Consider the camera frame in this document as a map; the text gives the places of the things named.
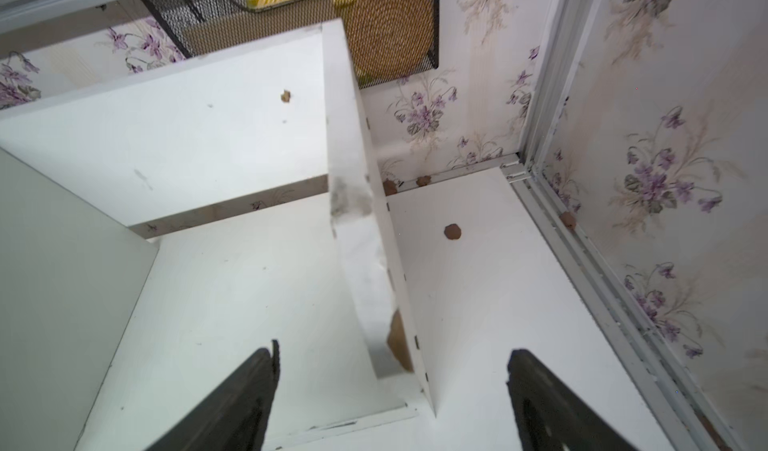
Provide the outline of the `round woven coaster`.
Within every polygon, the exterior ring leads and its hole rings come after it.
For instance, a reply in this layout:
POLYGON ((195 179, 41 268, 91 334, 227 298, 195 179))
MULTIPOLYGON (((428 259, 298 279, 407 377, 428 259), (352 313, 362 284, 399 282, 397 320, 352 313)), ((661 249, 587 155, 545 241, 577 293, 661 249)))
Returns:
POLYGON ((433 1, 356 0, 344 27, 359 79, 398 79, 416 71, 432 47, 433 1))

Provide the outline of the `black mesh basket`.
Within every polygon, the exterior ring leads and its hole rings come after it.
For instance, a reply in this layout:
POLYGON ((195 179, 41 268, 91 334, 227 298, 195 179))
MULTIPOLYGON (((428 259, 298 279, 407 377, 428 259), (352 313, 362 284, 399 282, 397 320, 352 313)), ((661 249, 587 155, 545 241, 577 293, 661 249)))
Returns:
MULTIPOLYGON (((249 7, 246 0, 141 1, 181 54, 190 58, 335 19, 344 26, 356 0, 292 0, 258 9, 249 7)), ((432 1, 434 41, 411 74, 439 64, 439 0, 432 1)), ((365 82, 356 76, 362 88, 387 82, 365 82)))

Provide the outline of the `white wooden bookshelf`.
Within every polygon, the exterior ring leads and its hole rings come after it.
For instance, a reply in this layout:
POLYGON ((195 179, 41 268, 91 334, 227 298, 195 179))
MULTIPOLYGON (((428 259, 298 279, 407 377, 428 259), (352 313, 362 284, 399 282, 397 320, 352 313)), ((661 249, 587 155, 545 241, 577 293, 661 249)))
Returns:
POLYGON ((263 450, 433 412, 340 20, 1 115, 1 446, 150 450, 280 346, 263 450))

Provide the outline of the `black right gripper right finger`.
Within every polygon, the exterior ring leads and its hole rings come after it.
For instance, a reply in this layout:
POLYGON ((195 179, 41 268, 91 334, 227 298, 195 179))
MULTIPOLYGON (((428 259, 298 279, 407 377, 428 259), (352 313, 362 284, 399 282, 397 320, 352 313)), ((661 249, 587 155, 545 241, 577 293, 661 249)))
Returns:
POLYGON ((634 448, 529 350, 513 350, 507 371, 524 450, 634 448))

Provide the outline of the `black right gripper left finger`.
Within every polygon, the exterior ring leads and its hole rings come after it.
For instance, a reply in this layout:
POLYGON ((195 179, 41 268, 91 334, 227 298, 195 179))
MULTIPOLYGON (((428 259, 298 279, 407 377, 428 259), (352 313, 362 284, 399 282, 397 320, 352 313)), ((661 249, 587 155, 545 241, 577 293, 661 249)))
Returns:
POLYGON ((259 348, 151 451, 260 450, 280 378, 280 346, 259 348))

